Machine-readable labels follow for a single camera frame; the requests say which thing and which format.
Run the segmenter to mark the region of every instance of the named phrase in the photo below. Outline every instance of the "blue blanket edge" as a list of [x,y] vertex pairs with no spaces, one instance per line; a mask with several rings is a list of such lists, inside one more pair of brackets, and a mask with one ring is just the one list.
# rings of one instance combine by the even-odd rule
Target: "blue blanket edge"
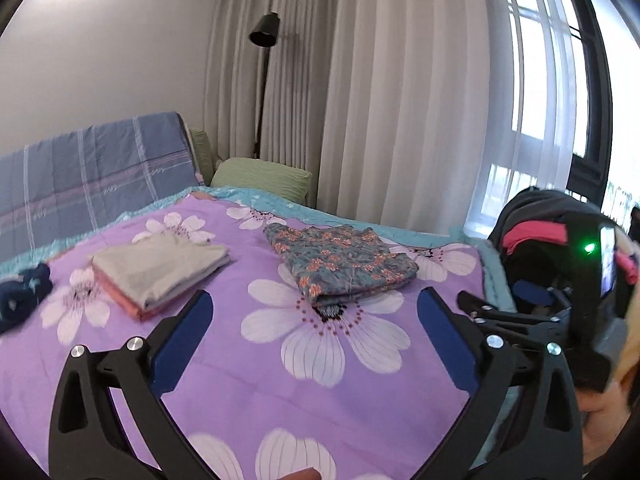
[[156,202],[153,202],[152,204],[143,207],[138,211],[125,212],[121,214],[118,219],[105,227],[102,227],[95,231],[84,233],[82,235],[56,240],[49,245],[37,248],[33,251],[25,252],[23,254],[19,254],[11,260],[2,262],[0,264],[0,276],[4,276],[7,274],[17,274],[19,271],[27,267],[34,267],[38,263],[49,260],[56,254],[72,248],[78,242],[81,242],[82,240],[93,236],[97,232],[108,229],[109,227],[112,227],[113,225],[116,225],[119,222],[123,222],[130,218],[135,218],[137,216],[147,214],[151,211],[165,208],[193,191],[205,192],[214,198],[236,202],[243,206],[251,206],[260,211],[271,212],[281,218],[297,218],[298,220],[307,224],[330,226],[349,224],[357,229],[365,229],[367,227],[371,227],[380,236],[391,238],[393,241],[398,242],[402,245],[418,247],[438,247],[454,242],[471,245],[478,250],[478,253],[480,254],[480,258],[482,260],[482,269],[484,270],[484,293],[487,301],[499,307],[501,310],[516,312],[513,298],[511,297],[511,293],[507,285],[504,269],[502,268],[502,264],[500,263],[500,257],[497,251],[487,240],[473,238],[465,235],[461,227],[452,228],[450,230],[449,236],[419,233],[406,229],[400,229],[397,227],[382,226],[349,220],[346,218],[338,218],[328,213],[323,213],[315,209],[309,209],[308,207],[305,207],[303,205],[290,202],[289,200],[266,191],[262,191],[259,189],[236,188],[230,186],[217,188],[206,186],[188,187],[180,193],[157,200]]

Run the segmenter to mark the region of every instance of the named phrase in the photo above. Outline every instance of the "metal screw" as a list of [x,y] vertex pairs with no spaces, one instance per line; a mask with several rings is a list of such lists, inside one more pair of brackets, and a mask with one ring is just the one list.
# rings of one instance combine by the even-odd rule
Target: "metal screw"
[[131,351],[139,350],[142,348],[142,345],[145,343],[145,340],[141,337],[135,336],[127,341],[127,348]]
[[84,354],[84,346],[76,345],[71,349],[71,357],[80,357]]
[[562,353],[562,349],[558,343],[549,343],[546,346],[546,351],[551,355],[560,355]]
[[492,334],[487,337],[486,343],[491,348],[502,348],[502,346],[504,345],[504,340],[499,335]]

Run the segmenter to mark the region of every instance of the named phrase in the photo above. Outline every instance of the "wall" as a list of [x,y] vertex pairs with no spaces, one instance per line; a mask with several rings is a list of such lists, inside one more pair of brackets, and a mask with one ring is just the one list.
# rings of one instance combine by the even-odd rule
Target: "wall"
[[0,154],[165,110],[202,127],[217,0],[24,0],[0,36]]

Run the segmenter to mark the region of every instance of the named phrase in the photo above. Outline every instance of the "floral bedsheet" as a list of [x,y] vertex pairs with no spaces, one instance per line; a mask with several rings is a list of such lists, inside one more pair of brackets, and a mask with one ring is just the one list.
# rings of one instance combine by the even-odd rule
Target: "floral bedsheet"
[[[460,290],[482,296],[477,250],[459,243],[422,250],[386,238],[392,251],[418,263],[415,280],[366,300],[312,308],[264,237],[272,222],[306,227],[188,196],[95,234],[51,263],[53,293],[20,330],[0,339],[0,410],[45,470],[53,397],[70,348],[119,348],[159,321],[129,318],[95,281],[89,257],[105,245],[170,230],[224,244],[233,260],[201,284],[214,301],[213,322],[176,390],[162,398],[220,478],[275,480],[307,466],[324,480],[415,473],[468,399],[421,326],[416,299],[434,286],[455,310]],[[124,405],[121,396],[115,400]],[[130,414],[119,411],[139,457],[154,464]]]

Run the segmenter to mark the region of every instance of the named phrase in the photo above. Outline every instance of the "green pillow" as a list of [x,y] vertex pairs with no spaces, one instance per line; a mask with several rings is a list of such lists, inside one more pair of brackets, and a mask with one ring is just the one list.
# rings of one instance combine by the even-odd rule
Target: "green pillow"
[[206,132],[203,132],[202,130],[193,130],[189,128],[189,133],[191,134],[193,153],[196,161],[198,162],[200,174],[204,179],[204,183],[208,186],[213,177],[213,158],[211,156],[209,137],[207,137]]
[[211,187],[253,187],[292,202],[305,203],[311,173],[255,158],[230,158],[220,164]]

